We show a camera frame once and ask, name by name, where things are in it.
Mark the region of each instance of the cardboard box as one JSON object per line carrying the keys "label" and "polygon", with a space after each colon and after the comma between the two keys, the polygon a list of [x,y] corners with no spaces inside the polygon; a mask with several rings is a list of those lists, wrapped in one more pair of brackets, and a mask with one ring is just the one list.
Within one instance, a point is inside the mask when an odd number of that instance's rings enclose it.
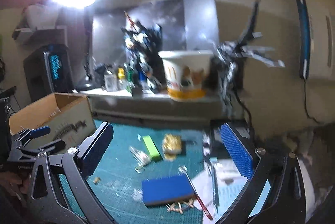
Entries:
{"label": "cardboard box", "polygon": [[96,130],[87,96],[52,93],[30,104],[9,119],[11,134],[22,128],[50,127],[50,134],[33,139],[26,148],[37,149],[56,139],[62,139],[66,148],[79,146]]}

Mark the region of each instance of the green cutting mat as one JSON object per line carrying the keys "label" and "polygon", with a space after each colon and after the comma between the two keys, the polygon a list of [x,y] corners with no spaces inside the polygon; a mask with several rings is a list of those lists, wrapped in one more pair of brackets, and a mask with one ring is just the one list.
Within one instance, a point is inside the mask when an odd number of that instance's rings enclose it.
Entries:
{"label": "green cutting mat", "polygon": [[[94,174],[88,178],[88,184],[102,205],[119,224],[197,224],[202,223],[202,212],[193,208],[183,215],[166,210],[166,206],[147,208],[141,199],[141,182],[178,174],[178,167],[185,165],[190,177],[203,170],[201,131],[196,130],[154,130],[150,128],[113,124],[114,137],[101,159]],[[166,133],[181,135],[186,143],[184,155],[179,155],[173,162],[161,160],[151,162],[145,171],[138,174],[134,167],[137,161],[129,151],[129,146],[146,151],[145,144],[138,135],[150,135],[161,155],[161,143]],[[98,185],[93,183],[95,177],[100,177]],[[65,176],[61,181],[74,212],[83,215],[78,207]]]}

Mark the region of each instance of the green block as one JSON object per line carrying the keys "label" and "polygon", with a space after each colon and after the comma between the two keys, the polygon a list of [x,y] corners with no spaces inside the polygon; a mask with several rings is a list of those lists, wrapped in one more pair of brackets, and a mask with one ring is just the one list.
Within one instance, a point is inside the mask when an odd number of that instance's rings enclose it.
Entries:
{"label": "green block", "polygon": [[155,144],[153,143],[151,137],[148,135],[148,136],[144,136],[142,138],[143,138],[143,141],[145,143],[145,146],[147,147],[150,158],[152,158],[153,160],[159,160],[161,158],[160,153],[158,152],[158,150],[157,150]]}

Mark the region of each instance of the crumpled gold wrapper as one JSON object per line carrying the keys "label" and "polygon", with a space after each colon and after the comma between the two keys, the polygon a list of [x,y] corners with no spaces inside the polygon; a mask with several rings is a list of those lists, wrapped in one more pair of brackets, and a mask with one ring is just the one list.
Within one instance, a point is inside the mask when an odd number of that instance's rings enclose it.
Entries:
{"label": "crumpled gold wrapper", "polygon": [[165,134],[162,149],[164,154],[180,154],[182,152],[182,138],[179,135]]}

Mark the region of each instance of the mcdonald's bucket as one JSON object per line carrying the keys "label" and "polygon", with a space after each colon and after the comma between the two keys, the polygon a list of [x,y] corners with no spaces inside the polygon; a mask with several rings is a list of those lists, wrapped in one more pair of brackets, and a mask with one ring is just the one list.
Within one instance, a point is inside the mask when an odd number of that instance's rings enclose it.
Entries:
{"label": "mcdonald's bucket", "polygon": [[167,93],[177,101],[196,100],[205,96],[203,81],[209,74],[210,58],[213,52],[161,51]]}

